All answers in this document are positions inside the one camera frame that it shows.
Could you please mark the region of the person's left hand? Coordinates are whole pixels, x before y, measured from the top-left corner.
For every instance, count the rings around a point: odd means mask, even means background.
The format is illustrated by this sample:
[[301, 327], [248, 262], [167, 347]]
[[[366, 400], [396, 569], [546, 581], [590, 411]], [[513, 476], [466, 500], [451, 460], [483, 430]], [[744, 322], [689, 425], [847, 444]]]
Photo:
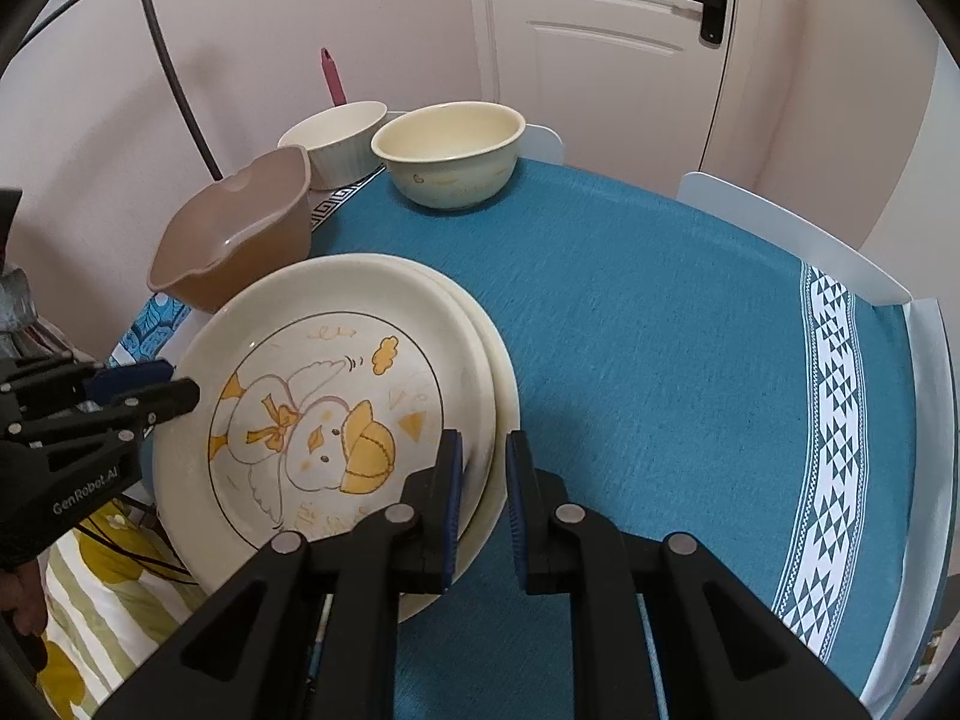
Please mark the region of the person's left hand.
[[11, 614], [13, 626], [21, 635], [43, 635], [49, 615], [41, 562], [33, 559], [18, 569], [2, 572], [0, 610]]

